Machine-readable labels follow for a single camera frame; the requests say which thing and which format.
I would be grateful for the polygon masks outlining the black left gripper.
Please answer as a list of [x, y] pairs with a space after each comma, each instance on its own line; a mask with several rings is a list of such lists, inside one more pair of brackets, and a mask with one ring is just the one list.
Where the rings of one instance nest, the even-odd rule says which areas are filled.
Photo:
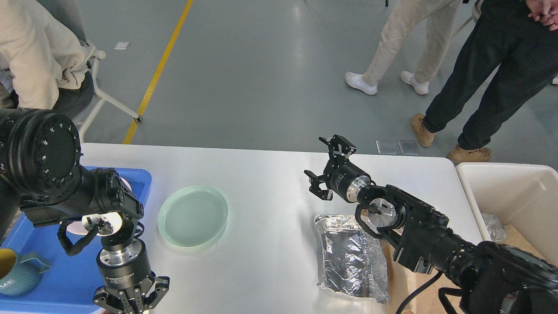
[[133, 238], [128, 245], [110, 245], [108, 237], [101, 243], [96, 263], [104, 286], [95, 291], [93, 303], [112, 314], [153, 310], [169, 292], [170, 277], [152, 275], [145, 243]]

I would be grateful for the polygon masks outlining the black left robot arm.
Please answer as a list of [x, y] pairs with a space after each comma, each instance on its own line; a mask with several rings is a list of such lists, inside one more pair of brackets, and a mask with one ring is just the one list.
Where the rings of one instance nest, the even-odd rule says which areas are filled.
[[145, 314], [169, 292], [151, 270], [140, 239], [144, 206], [114, 168], [81, 166], [72, 120], [49, 109], [1, 110], [1, 205], [20, 209], [34, 227], [58, 225], [68, 256], [96, 236], [103, 286], [92, 299], [112, 314]]

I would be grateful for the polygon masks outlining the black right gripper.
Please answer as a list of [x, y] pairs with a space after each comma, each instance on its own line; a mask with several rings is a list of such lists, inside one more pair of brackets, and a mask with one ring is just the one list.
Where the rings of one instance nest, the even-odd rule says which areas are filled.
[[[329, 163], [327, 172], [329, 174], [315, 175], [310, 170], [304, 173], [309, 177], [309, 191], [319, 199], [331, 201], [333, 191], [343, 197], [348, 203], [357, 202], [357, 195], [367, 185], [371, 185], [371, 177], [368, 173], [348, 161], [350, 155], [357, 148], [341, 135], [332, 137], [319, 137], [319, 141], [327, 145]], [[327, 189], [321, 189], [320, 185], [325, 183]]]

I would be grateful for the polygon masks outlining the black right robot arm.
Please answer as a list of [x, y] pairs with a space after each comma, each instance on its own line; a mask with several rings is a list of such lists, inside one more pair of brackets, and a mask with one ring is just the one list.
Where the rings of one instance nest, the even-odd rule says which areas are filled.
[[380, 186], [350, 162], [356, 147], [341, 135], [320, 137], [329, 149], [322, 175], [306, 170], [309, 191], [323, 200], [340, 195], [357, 203], [355, 220], [371, 237], [387, 240], [393, 260], [415, 273], [438, 270], [397, 309], [445, 275], [455, 288], [438, 290], [446, 313], [455, 308], [448, 295], [460, 297], [466, 314], [550, 314], [557, 312], [557, 268], [529, 252], [506, 244], [474, 245], [448, 227], [449, 218], [432, 205], [393, 185]]

